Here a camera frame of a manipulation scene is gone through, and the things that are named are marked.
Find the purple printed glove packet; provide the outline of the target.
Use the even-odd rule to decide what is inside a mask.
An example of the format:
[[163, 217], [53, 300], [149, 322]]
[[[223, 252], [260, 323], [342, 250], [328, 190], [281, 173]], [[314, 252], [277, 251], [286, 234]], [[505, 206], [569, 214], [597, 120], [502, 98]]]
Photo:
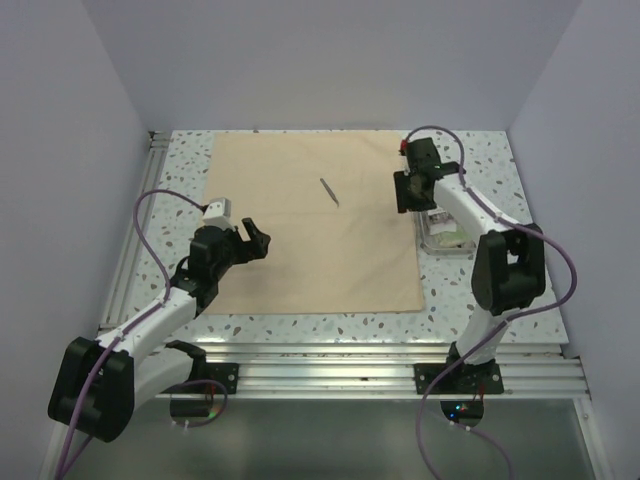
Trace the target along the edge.
[[427, 213], [427, 221], [430, 224], [446, 224], [451, 221], [451, 216], [444, 210], [432, 210]]

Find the stainless steel tray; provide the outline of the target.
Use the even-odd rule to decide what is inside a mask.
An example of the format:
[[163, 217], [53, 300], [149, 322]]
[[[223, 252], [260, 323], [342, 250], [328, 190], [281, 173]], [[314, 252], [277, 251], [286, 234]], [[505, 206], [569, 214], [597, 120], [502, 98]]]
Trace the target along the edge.
[[418, 243], [429, 255], [471, 254], [476, 245], [449, 212], [442, 208], [413, 214]]

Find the green printed glove packet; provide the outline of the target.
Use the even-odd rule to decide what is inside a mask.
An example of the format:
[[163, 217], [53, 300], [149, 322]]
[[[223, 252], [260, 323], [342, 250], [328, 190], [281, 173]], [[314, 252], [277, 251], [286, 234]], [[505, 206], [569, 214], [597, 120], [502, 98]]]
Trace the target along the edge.
[[433, 240], [438, 248], [462, 248], [469, 242], [469, 237], [464, 231], [440, 232]]

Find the beige cloth mat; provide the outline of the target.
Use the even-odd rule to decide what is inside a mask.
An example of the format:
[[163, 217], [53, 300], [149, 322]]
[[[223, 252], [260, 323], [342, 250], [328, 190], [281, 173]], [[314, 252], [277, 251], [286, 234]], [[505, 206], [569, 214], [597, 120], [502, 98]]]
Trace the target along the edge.
[[216, 134], [205, 198], [228, 198], [233, 221], [251, 218], [271, 242], [229, 270], [209, 312], [421, 310], [414, 223], [396, 205], [400, 142], [394, 131]]

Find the curved steel tweezers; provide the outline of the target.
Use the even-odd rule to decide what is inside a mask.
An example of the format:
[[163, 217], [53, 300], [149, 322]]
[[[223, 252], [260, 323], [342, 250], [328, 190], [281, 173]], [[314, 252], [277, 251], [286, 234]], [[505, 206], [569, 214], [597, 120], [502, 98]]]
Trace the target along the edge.
[[326, 193], [329, 195], [331, 200], [335, 203], [336, 207], [339, 208], [340, 206], [339, 200], [335, 195], [335, 193], [333, 192], [333, 190], [331, 189], [331, 187], [329, 186], [329, 184], [326, 182], [326, 180], [324, 178], [320, 178], [320, 183], [322, 184], [323, 188], [325, 189]]

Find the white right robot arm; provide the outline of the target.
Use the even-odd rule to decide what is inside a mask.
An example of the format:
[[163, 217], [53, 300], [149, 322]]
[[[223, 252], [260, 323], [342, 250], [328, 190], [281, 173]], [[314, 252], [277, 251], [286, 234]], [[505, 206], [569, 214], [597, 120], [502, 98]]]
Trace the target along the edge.
[[441, 161], [432, 139], [403, 140], [399, 153], [406, 167], [393, 174], [398, 212], [441, 207], [476, 246], [471, 275], [476, 307], [455, 342], [461, 359], [445, 369], [449, 387], [468, 392], [481, 380], [479, 365], [495, 359], [507, 317], [529, 307], [546, 289], [541, 230], [516, 223], [475, 192], [459, 163]]

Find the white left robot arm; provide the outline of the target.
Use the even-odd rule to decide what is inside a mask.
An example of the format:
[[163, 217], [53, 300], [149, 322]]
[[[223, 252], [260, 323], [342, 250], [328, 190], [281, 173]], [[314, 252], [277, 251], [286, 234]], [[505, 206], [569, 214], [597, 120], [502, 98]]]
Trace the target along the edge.
[[209, 307], [231, 267], [267, 256], [270, 236], [250, 218], [242, 224], [246, 238], [235, 227], [198, 228], [167, 291], [119, 328], [67, 346], [48, 404], [50, 419], [111, 442], [134, 411], [160, 393], [227, 392], [209, 372], [202, 348], [170, 336]]

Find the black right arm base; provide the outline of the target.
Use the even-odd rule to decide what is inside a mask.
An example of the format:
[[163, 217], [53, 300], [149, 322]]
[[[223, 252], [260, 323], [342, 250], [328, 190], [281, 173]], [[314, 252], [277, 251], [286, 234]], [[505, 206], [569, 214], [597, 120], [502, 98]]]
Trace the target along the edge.
[[481, 365], [462, 363], [430, 390], [431, 395], [451, 396], [452, 400], [440, 401], [443, 415], [467, 426], [475, 426], [482, 420], [487, 395], [504, 392], [501, 370], [494, 360]]

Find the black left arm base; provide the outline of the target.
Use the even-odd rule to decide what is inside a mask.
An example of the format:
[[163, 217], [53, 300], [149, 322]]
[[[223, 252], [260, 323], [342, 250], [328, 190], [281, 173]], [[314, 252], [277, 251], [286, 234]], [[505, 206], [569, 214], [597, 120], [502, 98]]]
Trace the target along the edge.
[[169, 342], [166, 348], [179, 351], [191, 360], [188, 377], [166, 390], [171, 395], [172, 420], [186, 428], [212, 423], [226, 410], [229, 396], [237, 392], [239, 365], [209, 363], [202, 348], [184, 341]]

